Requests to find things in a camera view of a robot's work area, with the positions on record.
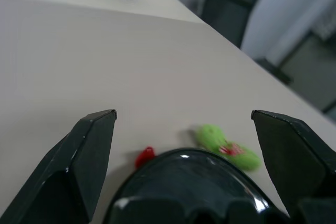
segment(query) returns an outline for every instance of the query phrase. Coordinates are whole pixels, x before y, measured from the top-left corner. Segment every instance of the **white table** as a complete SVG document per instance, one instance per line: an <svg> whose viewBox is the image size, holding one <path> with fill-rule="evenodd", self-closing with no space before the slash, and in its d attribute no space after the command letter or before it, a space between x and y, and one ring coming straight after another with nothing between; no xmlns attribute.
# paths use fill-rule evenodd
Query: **white table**
<svg viewBox="0 0 336 224"><path fill-rule="evenodd" d="M148 145L193 146L221 126L261 155L250 113L303 119L336 150L336 127L203 23L38 0L0 0L0 214L46 152L86 114L116 109L93 223ZM280 208L265 166L248 174Z"/></svg>

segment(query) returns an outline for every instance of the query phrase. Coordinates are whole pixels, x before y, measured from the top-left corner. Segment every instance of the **red toy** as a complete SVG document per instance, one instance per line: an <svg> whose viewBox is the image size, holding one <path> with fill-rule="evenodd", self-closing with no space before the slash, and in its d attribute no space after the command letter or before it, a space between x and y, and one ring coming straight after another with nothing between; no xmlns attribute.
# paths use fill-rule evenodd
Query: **red toy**
<svg viewBox="0 0 336 224"><path fill-rule="evenodd" d="M155 158L154 149L152 147L147 147L143 152L141 152L135 160L135 167L138 169L140 166L144 165L148 161Z"/></svg>

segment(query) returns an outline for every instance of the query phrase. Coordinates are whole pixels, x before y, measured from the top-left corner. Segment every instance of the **black chair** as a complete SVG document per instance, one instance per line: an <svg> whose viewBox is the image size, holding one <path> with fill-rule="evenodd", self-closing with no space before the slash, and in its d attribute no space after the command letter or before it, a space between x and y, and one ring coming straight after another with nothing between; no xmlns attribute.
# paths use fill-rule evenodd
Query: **black chair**
<svg viewBox="0 0 336 224"><path fill-rule="evenodd" d="M249 15L257 0L203 0L198 5L201 19L240 48Z"/></svg>

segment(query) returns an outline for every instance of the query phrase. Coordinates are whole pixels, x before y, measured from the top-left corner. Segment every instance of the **green toy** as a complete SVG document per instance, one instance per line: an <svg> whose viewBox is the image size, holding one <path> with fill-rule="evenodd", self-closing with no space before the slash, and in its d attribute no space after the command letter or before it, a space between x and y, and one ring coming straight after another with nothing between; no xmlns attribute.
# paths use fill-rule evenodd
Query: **green toy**
<svg viewBox="0 0 336 224"><path fill-rule="evenodd" d="M216 125L203 125L196 133L197 141L206 150L214 152L241 170L255 170L261 160L253 151L225 139L221 128Z"/></svg>

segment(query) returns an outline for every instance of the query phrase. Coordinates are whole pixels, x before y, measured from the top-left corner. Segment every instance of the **red object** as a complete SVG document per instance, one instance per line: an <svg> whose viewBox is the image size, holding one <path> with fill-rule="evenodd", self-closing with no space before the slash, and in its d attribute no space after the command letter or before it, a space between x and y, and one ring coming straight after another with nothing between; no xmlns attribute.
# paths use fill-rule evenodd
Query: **red object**
<svg viewBox="0 0 336 224"><path fill-rule="evenodd" d="M135 167L138 169L140 166L144 165L148 161L155 158L154 149L152 147L147 147L142 153L138 155L135 160Z"/></svg>
<svg viewBox="0 0 336 224"><path fill-rule="evenodd" d="M233 144L231 148L226 148L224 146L221 146L219 148L219 151L221 153L225 153L227 155L237 155L237 154L241 154L244 153L245 151L239 147L239 145L237 144Z"/></svg>

